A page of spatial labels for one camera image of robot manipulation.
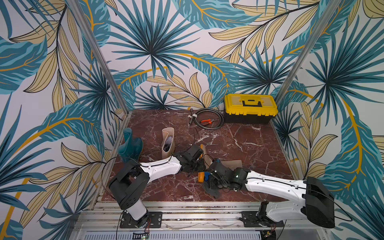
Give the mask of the beige rubber boot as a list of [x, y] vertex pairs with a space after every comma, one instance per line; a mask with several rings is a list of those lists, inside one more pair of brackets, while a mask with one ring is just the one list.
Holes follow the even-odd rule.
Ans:
[[[204, 152], [201, 155], [200, 159], [204, 160], [205, 167], [206, 167], [206, 169], [208, 169], [209, 166], [212, 164], [213, 160], [211, 157], [208, 156], [208, 152], [207, 152], [205, 145], [200, 144], [200, 148]], [[222, 161], [222, 164], [231, 170], [235, 170], [236, 168], [242, 168], [243, 167], [243, 163], [241, 160]], [[198, 173], [198, 182], [203, 183], [205, 178], [206, 178], [205, 172], [199, 172]]]
[[164, 128], [162, 129], [163, 142], [162, 142], [162, 159], [169, 158], [175, 151], [175, 129]]

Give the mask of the teal rubber boot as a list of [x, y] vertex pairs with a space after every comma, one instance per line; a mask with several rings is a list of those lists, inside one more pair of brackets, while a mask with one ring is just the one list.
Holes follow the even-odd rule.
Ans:
[[143, 151], [144, 143], [141, 138], [133, 136], [133, 130], [126, 128], [123, 130], [125, 142], [118, 147], [118, 155], [123, 163], [130, 161], [139, 162], [139, 157]]

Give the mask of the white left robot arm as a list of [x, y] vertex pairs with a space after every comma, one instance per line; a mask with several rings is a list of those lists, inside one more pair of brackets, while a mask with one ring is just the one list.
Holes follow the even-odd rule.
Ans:
[[126, 211], [136, 222], [145, 222], [148, 210], [141, 196], [147, 185], [170, 175], [203, 172], [206, 169], [203, 154], [199, 146], [192, 145], [186, 151], [152, 163], [140, 164], [130, 160], [108, 182], [108, 188], [121, 210]]

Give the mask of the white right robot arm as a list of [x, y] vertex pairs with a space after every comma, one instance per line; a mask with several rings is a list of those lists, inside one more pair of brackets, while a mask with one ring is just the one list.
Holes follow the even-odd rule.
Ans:
[[231, 170], [221, 162], [213, 162], [207, 171], [215, 184], [225, 189], [265, 193], [284, 199], [281, 203], [261, 206], [258, 212], [261, 219], [271, 222], [307, 219], [327, 229], [336, 225], [334, 196], [317, 178], [287, 180], [244, 168]]

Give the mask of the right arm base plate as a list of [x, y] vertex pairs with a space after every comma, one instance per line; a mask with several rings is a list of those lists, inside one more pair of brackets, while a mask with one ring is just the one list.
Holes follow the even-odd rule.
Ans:
[[284, 221], [274, 222], [266, 216], [259, 215], [257, 211], [241, 212], [239, 218], [243, 222], [245, 228], [275, 228], [283, 227]]

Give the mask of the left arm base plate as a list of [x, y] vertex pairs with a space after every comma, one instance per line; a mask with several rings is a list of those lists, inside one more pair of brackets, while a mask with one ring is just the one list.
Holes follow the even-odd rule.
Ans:
[[162, 225], [162, 218], [162, 212], [147, 212], [139, 220], [134, 220], [129, 213], [123, 212], [119, 227], [122, 229], [143, 229], [149, 226], [159, 229]]

